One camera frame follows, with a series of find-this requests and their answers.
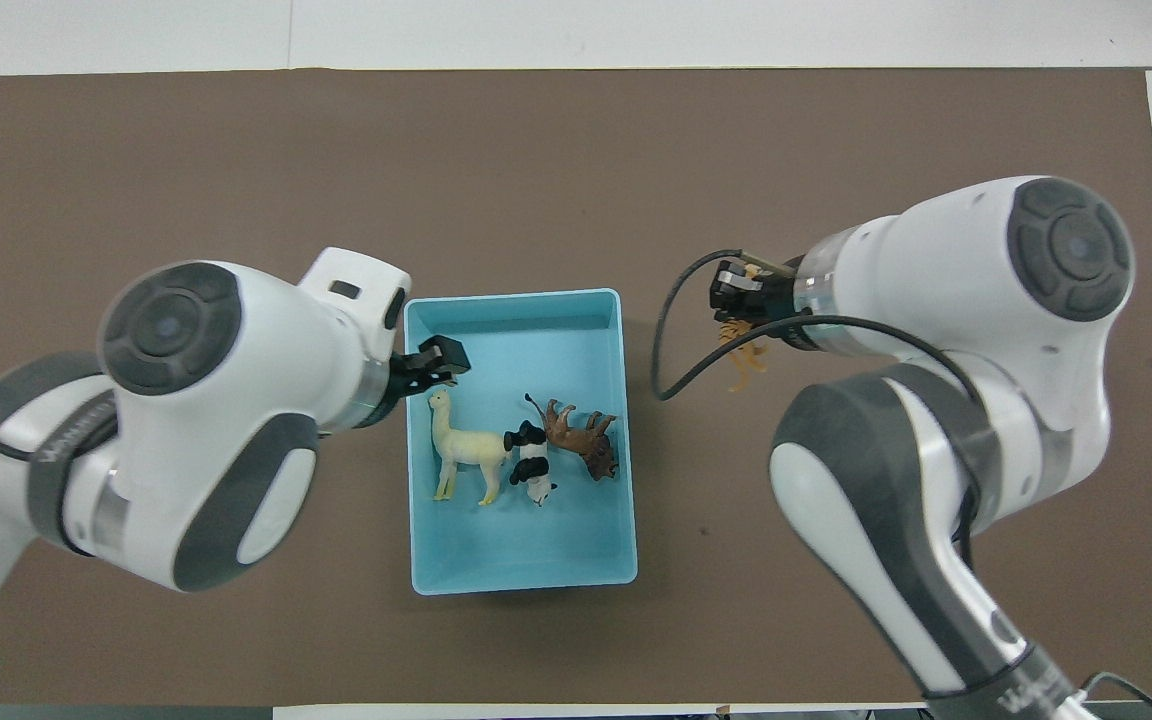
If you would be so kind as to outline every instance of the white floor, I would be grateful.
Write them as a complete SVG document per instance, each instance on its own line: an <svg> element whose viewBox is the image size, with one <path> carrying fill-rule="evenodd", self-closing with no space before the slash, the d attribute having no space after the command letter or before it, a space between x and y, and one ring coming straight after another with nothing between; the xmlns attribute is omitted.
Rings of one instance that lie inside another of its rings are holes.
<svg viewBox="0 0 1152 720"><path fill-rule="evenodd" d="M289 67L1132 67L1152 113L1152 0L0 0L0 74Z"/></svg>

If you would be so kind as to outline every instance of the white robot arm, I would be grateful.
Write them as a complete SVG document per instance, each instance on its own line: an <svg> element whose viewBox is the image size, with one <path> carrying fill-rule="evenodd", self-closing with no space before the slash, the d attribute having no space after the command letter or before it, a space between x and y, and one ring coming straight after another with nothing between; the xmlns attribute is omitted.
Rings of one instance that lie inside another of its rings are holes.
<svg viewBox="0 0 1152 720"><path fill-rule="evenodd" d="M192 592L237 577L300 511L320 435L454 384L463 348L393 354L411 278L326 249L296 286L229 263L132 283L99 356L0 379L0 584L36 537Z"/></svg>
<svg viewBox="0 0 1152 720"><path fill-rule="evenodd" d="M750 336L901 361L805 388L776 430L772 487L941 719L1091 717L952 537L1100 464L1102 356L1132 282L1112 205L1032 176L870 220L774 268L725 263L710 286L717 319L748 320Z"/></svg>

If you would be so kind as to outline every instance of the brown animal figurine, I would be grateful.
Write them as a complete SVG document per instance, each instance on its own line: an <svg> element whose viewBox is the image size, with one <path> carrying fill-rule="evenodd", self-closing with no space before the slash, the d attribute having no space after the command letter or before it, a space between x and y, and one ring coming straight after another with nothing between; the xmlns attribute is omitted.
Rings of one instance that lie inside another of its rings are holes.
<svg viewBox="0 0 1152 720"><path fill-rule="evenodd" d="M589 477L594 478L594 480L616 477L616 469L621 464L616 462L616 454L612 452L611 439L604 434L612 420L616 419L616 415L604 415L594 411L589 416L584 430L570 429L567 425L567 416L571 415L571 410L575 410L576 406L563 407L562 411L556 414L554 406L558 404L558 401L553 397L550 399L547 410L541 410L531 395L525 393L524 397L535 407L536 412L540 414L540 420L545 424L545 438L550 439L550 445L579 455L581 460L585 461Z"/></svg>

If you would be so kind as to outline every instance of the toy alpaca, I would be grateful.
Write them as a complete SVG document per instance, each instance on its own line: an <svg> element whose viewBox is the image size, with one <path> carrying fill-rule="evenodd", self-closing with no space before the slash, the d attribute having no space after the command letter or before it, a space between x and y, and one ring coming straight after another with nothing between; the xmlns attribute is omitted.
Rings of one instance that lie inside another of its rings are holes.
<svg viewBox="0 0 1152 720"><path fill-rule="evenodd" d="M434 409L434 450L444 460L438 473L434 500L452 500L456 492L456 464L478 465L486 480L486 493L479 505L492 505L500 492L500 465L508 454L498 433L473 432L452 427L452 395L440 389L429 397Z"/></svg>
<svg viewBox="0 0 1152 720"><path fill-rule="evenodd" d="M558 485L550 482L550 444L545 441L545 430L523 420L518 432L503 434L507 450L518 448L518 464L509 473L509 484L526 483L526 497L536 507L545 506L545 498Z"/></svg>

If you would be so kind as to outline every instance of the toy animal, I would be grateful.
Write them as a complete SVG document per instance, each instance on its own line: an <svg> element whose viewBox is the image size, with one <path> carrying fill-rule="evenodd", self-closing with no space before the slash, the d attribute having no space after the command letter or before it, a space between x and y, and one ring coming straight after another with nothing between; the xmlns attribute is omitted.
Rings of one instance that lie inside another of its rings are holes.
<svg viewBox="0 0 1152 720"><path fill-rule="evenodd" d="M753 278L758 274L758 265L749 264L745 265L745 276ZM726 344L736 338L744 336L749 331L753 329L755 325L749 320L730 319L723 320L723 324L718 329L718 344ZM737 347L735 353L728 355L728 359L736 365L737 372L740 372L740 382L735 386L727 388L727 392L741 392L749 384L749 370L753 370L758 373L767 372L767 365L763 364L761 359L758 359L759 355L767 351L767 347L764 347L758 342L745 342L745 344Z"/></svg>
<svg viewBox="0 0 1152 720"><path fill-rule="evenodd" d="M545 425L545 437L550 439L550 445L581 455L581 460L585 461L585 469L589 470L589 477L596 480L604 477L616 477L616 469L621 464L616 462L611 439L604 434L612 420L616 419L616 415L604 415L594 411L589 416L585 429L571 429L567 425L567 416L571 415L571 410L575 410L576 406L563 407L562 411L556 414L554 406L558 404L558 401L553 397L550 399L550 404L545 410L536 404L531 395L524 395L524 397L535 407L536 412L540 414L540 420Z"/></svg>
<svg viewBox="0 0 1152 720"><path fill-rule="evenodd" d="M536 507L544 507L550 491L558 488L550 482L550 444L545 441L545 430L523 420L518 432L503 434L503 447L507 450L518 448L518 464L509 473L509 484L526 483L526 497Z"/></svg>
<svg viewBox="0 0 1152 720"><path fill-rule="evenodd" d="M452 427L452 395L440 389L429 397L434 409L434 450L444 460L438 473L434 500L452 500L456 492L457 462L478 465L486 480L486 493L479 505L492 505L500 492L500 465L508 450L498 433L456 430Z"/></svg>

